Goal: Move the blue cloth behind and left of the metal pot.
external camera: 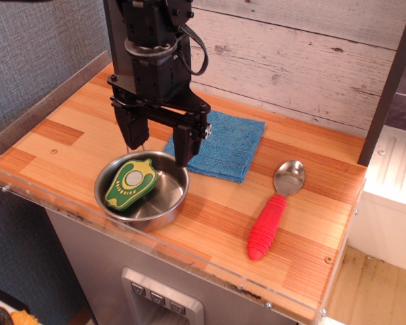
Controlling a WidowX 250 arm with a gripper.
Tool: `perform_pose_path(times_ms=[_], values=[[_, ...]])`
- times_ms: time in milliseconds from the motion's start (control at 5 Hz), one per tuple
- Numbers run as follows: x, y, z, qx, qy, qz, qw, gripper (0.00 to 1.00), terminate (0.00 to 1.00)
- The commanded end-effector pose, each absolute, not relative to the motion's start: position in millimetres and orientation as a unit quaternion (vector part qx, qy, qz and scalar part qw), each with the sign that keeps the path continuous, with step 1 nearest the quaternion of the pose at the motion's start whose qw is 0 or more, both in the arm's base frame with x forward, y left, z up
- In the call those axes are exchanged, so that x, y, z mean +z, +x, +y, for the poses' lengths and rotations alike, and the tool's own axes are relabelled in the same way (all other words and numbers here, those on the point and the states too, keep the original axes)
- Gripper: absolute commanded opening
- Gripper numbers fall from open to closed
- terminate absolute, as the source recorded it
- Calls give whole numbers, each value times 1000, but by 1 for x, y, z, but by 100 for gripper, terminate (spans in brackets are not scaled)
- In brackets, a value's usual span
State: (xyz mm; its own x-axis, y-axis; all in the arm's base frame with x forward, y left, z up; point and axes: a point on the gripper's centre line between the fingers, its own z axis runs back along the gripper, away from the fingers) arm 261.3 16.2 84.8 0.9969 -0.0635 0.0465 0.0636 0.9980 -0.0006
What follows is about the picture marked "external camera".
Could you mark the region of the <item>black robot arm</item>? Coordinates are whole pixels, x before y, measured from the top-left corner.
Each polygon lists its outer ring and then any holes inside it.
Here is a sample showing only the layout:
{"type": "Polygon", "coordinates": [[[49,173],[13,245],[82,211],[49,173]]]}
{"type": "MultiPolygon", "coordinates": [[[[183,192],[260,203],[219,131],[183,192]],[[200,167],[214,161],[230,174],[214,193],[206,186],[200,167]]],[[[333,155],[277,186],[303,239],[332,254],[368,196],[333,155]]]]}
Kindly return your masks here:
{"type": "Polygon", "coordinates": [[[190,42],[204,46],[187,25],[191,1],[104,1],[114,72],[108,77],[112,106],[126,145],[134,150],[149,137],[148,122],[173,130],[176,165],[198,154],[211,132],[210,105],[191,89],[190,42]]]}

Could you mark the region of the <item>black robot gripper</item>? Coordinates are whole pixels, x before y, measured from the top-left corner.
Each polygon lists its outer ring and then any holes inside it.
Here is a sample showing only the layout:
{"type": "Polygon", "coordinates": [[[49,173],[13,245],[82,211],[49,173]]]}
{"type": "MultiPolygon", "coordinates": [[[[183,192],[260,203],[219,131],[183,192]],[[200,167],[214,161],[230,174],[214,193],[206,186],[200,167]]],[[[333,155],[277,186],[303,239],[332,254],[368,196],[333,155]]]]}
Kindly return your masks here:
{"type": "Polygon", "coordinates": [[[112,74],[112,105],[126,145],[135,150],[149,138],[148,121],[173,129],[177,167],[186,167],[211,132],[210,105],[190,89],[192,75],[202,74],[208,63],[192,70],[191,50],[159,48],[155,56],[129,54],[133,76],[112,74]]]}

